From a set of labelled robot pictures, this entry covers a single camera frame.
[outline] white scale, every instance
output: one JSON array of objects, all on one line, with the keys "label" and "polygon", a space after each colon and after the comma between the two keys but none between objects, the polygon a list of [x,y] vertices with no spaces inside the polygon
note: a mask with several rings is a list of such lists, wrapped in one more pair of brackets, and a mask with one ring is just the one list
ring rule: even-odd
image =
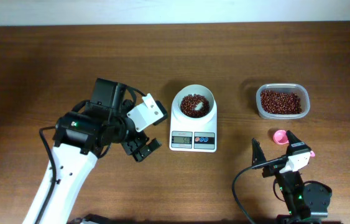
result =
[{"label": "white scale", "polygon": [[[205,96],[210,111],[202,118],[191,118],[182,113],[182,99],[188,95]],[[218,109],[213,94],[205,86],[189,85],[177,93],[172,102],[169,148],[174,151],[215,152],[217,149]]]}]

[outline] wooden table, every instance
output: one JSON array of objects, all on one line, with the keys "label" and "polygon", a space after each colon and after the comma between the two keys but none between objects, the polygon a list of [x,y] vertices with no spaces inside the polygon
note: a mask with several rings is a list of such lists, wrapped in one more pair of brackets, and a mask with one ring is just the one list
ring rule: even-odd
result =
[{"label": "wooden table", "polygon": [[[245,220],[231,182],[251,164],[252,137],[268,159],[285,153],[270,139],[281,128],[315,151],[302,177],[332,187],[327,220],[350,223],[350,22],[0,27],[0,223],[23,221],[40,185],[48,158],[38,129],[89,99],[97,77],[151,93],[168,111],[184,86],[207,86],[218,104],[218,150],[171,151],[170,119],[149,127],[163,146],[136,163],[115,145],[70,218]],[[265,83],[303,85],[307,117],[261,119],[255,95]],[[241,202],[256,218],[286,214],[274,179],[260,173],[237,183]]]}]

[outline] pink plastic part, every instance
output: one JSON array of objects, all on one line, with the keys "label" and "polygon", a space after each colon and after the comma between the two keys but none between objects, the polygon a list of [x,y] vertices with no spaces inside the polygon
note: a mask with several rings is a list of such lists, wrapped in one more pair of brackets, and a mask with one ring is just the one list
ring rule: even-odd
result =
[{"label": "pink plastic part", "polygon": [[278,130],[273,135],[273,141],[276,144],[288,144],[287,132],[285,130]]}]

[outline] clear plastic container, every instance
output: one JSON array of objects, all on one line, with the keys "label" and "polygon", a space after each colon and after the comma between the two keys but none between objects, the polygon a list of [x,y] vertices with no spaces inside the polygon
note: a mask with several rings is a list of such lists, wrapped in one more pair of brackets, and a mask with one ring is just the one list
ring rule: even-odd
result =
[{"label": "clear plastic container", "polygon": [[[300,114],[271,114],[263,110],[262,102],[260,102],[260,93],[264,90],[272,90],[279,93],[295,93],[300,98],[300,106],[302,113]],[[256,105],[259,110],[259,116],[264,119],[299,119],[309,112],[310,101],[306,89],[298,84],[291,83],[273,83],[262,85],[256,93]]]}]

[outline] black cable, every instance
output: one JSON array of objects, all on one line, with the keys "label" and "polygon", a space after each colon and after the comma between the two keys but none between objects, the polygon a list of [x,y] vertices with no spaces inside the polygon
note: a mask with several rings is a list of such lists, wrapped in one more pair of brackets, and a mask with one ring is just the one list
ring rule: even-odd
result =
[{"label": "black cable", "polygon": [[276,191],[275,191],[275,184],[277,183],[277,179],[274,179],[274,182],[273,182],[273,192],[274,192],[274,195],[275,195],[275,197],[277,197],[280,201],[282,201],[282,202],[285,202],[284,200],[282,200],[278,195],[277,195],[277,193],[276,193]]},{"label": "black cable", "polygon": [[127,90],[128,90],[128,92],[131,94],[131,97],[132,97],[132,102],[133,102],[133,107],[135,107],[135,105],[136,105],[136,99],[137,99],[137,96],[136,96],[136,94],[135,94],[135,91],[134,91],[134,89],[132,88],[132,87],[127,87]]},{"label": "black cable", "polygon": [[250,170],[250,169],[253,169],[254,167],[255,167],[255,166],[250,166],[250,167],[247,167],[247,168],[243,169],[242,171],[240,171],[240,172],[237,174],[236,178],[234,178],[233,184],[231,185],[231,190],[233,191],[233,197],[234,197],[235,201],[237,202],[238,207],[241,209],[242,212],[244,212],[245,216],[247,217],[247,219],[249,220],[249,222],[252,223],[252,224],[256,224],[256,223],[253,221],[252,217],[249,216],[248,212],[245,210],[245,208],[241,205],[241,202],[238,200],[238,197],[237,197],[237,194],[236,194],[236,188],[235,188],[235,186],[236,186],[236,182],[237,182],[238,177],[239,177],[243,172],[245,172],[245,171],[247,171],[247,170]]},{"label": "black cable", "polygon": [[51,179],[51,184],[50,184],[48,194],[46,195],[45,201],[39,210],[39,214],[38,214],[38,217],[35,221],[35,224],[38,224],[42,218],[42,215],[44,215],[44,211],[46,209],[46,206],[49,203],[50,197],[52,196],[53,189],[55,188],[55,184],[56,184],[56,164],[55,164],[55,161],[53,159],[53,155],[52,155],[52,152],[51,152],[50,147],[48,145],[48,142],[46,141],[45,136],[44,136],[44,131],[49,130],[49,129],[55,129],[55,126],[39,129],[39,136],[40,136],[40,138],[41,138],[41,140],[46,148],[46,152],[48,153],[50,165],[52,166],[53,177]]},{"label": "black cable", "polygon": [[89,102],[89,100],[83,100],[83,101],[79,102],[77,105],[75,105],[73,107],[73,109],[71,111],[79,112],[79,110],[81,110],[82,107],[84,107],[87,102]]},{"label": "black cable", "polygon": [[106,147],[106,150],[102,154],[100,154],[98,159],[103,158],[107,154],[107,152],[110,150],[110,148],[111,148],[111,144]]},{"label": "black cable", "polygon": [[145,96],[145,94],[143,92],[141,92],[140,90],[130,87],[131,89],[133,89],[134,91],[138,92],[140,95]]},{"label": "black cable", "polygon": [[252,224],[256,224],[252,217],[249,216],[247,210],[245,210],[245,208],[241,205],[241,202],[238,200],[238,197],[237,197],[237,194],[236,194],[236,182],[238,180],[238,177],[244,173],[245,171],[247,170],[250,170],[250,169],[260,169],[260,168],[263,168],[265,166],[272,166],[272,165],[276,165],[276,164],[280,164],[280,163],[283,163],[287,161],[287,156],[282,156],[282,157],[279,157],[279,158],[276,158],[276,159],[272,159],[270,161],[267,161],[267,162],[262,162],[260,164],[256,164],[256,165],[253,165],[253,166],[250,166],[250,167],[247,167],[245,169],[243,169],[242,171],[240,171],[236,177],[234,178],[233,180],[233,183],[231,184],[231,190],[233,192],[233,197],[235,199],[235,201],[237,202],[238,204],[238,207],[241,209],[242,212],[244,212],[245,216],[247,217],[247,219],[249,220],[250,223]]}]

